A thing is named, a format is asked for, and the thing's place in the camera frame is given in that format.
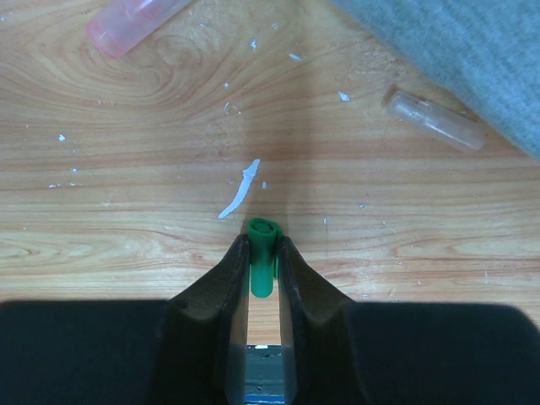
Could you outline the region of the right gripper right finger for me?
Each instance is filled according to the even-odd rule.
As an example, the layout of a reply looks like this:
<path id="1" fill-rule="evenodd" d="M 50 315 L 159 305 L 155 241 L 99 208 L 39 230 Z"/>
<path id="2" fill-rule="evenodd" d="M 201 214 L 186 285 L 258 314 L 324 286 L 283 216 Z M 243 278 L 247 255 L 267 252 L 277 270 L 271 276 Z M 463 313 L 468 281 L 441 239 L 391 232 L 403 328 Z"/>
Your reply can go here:
<path id="1" fill-rule="evenodd" d="M 278 244 L 288 404 L 536 404 L 539 331 L 479 303 L 350 299 Z"/>

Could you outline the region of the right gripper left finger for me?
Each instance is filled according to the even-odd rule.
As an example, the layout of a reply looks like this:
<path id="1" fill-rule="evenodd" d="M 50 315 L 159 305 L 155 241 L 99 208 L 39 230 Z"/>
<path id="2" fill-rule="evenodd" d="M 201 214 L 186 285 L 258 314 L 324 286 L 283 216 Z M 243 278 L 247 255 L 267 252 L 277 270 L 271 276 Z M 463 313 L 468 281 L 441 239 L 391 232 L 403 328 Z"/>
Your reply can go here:
<path id="1" fill-rule="evenodd" d="M 249 244 L 168 300 L 1 305 L 4 404 L 241 404 Z"/>

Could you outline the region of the dark green pen cap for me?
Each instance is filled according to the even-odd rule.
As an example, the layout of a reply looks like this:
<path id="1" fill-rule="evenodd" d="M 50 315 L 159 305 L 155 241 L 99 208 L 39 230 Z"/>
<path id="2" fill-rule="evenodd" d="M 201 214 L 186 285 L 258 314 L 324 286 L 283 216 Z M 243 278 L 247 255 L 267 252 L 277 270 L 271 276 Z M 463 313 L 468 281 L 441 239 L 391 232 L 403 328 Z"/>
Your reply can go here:
<path id="1" fill-rule="evenodd" d="M 251 219 L 247 236 L 250 246 L 251 292 L 257 298 L 267 298 L 278 278 L 278 243 L 283 237 L 280 226 L 263 218 Z"/>

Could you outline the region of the pink translucent pen cap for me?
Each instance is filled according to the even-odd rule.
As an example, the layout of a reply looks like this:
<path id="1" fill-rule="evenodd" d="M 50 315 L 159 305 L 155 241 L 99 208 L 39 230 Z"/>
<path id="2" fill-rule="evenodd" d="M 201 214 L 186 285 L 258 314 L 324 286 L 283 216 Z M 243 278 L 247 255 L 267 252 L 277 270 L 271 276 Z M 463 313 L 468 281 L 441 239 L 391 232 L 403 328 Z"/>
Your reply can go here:
<path id="1" fill-rule="evenodd" d="M 109 57 L 124 57 L 132 48 L 190 4 L 191 0 L 118 0 L 103 7 L 88 23 L 89 38 Z"/>

